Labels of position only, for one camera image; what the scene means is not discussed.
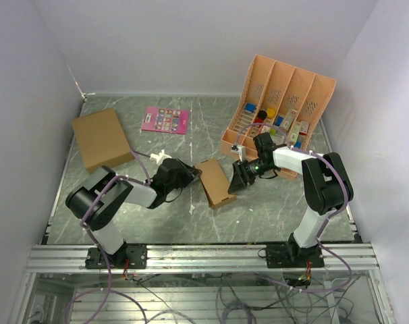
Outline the aluminium mounting rail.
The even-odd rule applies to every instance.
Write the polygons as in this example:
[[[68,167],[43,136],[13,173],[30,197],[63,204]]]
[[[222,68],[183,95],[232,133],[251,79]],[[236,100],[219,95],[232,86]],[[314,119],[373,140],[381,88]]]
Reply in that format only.
[[[28,273],[96,273],[86,269],[89,245],[35,246],[25,266]],[[270,271],[258,256],[263,245],[149,245],[143,269],[130,273],[216,273]],[[376,270],[379,262],[370,244],[327,244],[323,251],[324,270]]]

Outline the orange plastic file organizer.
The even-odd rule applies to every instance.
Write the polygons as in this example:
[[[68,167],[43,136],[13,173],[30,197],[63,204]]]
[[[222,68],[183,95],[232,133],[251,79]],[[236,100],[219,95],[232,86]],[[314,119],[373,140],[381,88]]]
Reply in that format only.
[[[238,108],[221,137],[221,152],[236,159],[238,156],[231,152],[231,146],[238,143],[245,146],[249,160],[257,158],[253,138],[266,127],[251,124],[259,112],[266,112],[267,108],[276,110],[276,115],[273,119],[266,117],[264,123],[277,127],[290,109],[297,111],[285,133],[289,136],[296,126],[300,126],[295,143],[306,149],[336,84],[337,80],[333,78],[256,55],[248,68]],[[253,113],[245,111],[247,103],[256,105]]]

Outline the blue block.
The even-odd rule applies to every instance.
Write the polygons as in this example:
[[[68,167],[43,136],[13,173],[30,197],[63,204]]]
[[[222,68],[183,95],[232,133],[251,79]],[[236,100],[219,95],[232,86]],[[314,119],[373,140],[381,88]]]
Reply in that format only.
[[[247,111],[248,113],[253,113],[255,109],[256,109],[256,105],[255,105],[255,104],[247,103],[247,104],[245,105],[245,111]]]

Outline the pink sticker sheet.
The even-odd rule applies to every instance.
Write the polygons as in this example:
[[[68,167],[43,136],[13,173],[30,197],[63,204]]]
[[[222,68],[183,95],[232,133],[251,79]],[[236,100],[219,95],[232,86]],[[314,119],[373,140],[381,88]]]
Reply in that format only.
[[[186,134],[189,111],[174,108],[147,107],[141,124],[142,131]]]

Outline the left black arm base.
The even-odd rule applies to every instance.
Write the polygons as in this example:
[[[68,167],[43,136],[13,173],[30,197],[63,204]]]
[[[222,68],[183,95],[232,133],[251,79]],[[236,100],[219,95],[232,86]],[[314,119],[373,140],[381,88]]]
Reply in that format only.
[[[112,269],[145,269],[148,249],[142,244],[124,243],[115,254],[107,254]],[[99,248],[90,248],[86,260],[86,269],[106,269],[107,263]]]

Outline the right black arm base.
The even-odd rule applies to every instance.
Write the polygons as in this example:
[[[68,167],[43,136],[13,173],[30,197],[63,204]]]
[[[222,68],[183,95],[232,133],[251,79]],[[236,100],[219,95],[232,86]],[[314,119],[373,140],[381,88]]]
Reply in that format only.
[[[258,251],[258,256],[265,259],[268,269],[321,268],[325,266],[322,250],[316,245],[299,248],[288,242],[268,244]]]

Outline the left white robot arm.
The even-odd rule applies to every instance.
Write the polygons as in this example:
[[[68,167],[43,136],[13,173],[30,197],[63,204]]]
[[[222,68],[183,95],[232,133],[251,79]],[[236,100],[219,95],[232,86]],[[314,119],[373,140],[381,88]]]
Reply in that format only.
[[[201,173],[179,159],[166,158],[156,174],[144,184],[117,175],[104,165],[68,194],[65,205],[100,244],[103,261],[111,268],[118,268],[131,260],[128,244],[113,221],[120,207],[130,203],[156,209],[170,202],[167,196],[172,191],[187,188]]]

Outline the yellow block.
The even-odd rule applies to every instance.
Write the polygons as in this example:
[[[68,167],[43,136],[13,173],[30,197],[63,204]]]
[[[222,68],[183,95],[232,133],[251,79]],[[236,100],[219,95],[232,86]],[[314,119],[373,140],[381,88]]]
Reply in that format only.
[[[272,108],[267,108],[266,112],[267,112],[267,117],[269,119],[273,119],[275,117],[275,115],[276,115],[276,110],[274,110]]]

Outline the closed brown cardboard box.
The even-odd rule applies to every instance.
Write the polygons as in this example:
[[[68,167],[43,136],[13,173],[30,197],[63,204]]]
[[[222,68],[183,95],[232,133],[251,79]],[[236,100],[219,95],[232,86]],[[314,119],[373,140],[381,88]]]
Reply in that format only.
[[[130,144],[113,108],[72,121],[83,164],[88,173],[101,166],[120,166],[134,159]]]

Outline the white card box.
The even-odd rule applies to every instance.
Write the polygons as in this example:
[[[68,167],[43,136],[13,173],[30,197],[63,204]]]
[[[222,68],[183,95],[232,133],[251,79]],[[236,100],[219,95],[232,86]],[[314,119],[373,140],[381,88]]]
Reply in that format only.
[[[290,129],[292,122],[295,120],[296,114],[297,111],[295,109],[290,109],[285,115],[279,126],[284,132],[287,132]]]

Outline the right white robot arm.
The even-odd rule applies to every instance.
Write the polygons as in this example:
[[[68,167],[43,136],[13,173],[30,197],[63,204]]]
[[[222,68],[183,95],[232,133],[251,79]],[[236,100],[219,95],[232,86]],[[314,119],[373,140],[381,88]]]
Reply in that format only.
[[[287,262],[301,267],[310,258],[308,248],[318,246],[319,238],[329,220],[343,211],[354,198],[354,190],[339,154],[318,154],[292,145],[273,142],[270,134],[255,136],[254,145],[258,158],[246,159],[246,149],[234,144],[231,151],[239,159],[232,163],[233,176],[228,192],[234,194],[253,185],[257,177],[268,171],[288,169],[302,176],[307,209],[290,236],[286,250]]]

